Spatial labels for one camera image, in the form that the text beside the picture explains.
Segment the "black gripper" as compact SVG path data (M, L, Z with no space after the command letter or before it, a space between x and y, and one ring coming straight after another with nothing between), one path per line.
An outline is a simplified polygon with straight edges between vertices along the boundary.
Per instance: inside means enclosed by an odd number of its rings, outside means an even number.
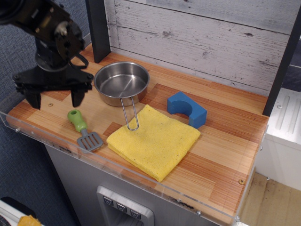
M79 54L83 39L35 40L36 66L12 77L18 92L34 109L40 109L44 91L71 91L72 106L80 106L85 93L92 89L93 75L82 71L87 60Z

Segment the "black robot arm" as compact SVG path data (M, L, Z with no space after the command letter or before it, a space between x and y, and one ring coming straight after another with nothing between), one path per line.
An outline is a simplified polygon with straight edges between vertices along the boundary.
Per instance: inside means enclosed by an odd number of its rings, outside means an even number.
M93 75L80 54L84 40L79 26L52 0L2 0L1 25L11 24L35 37L36 66L12 77L17 92L40 109L44 91L69 90L73 107L80 106L92 89Z

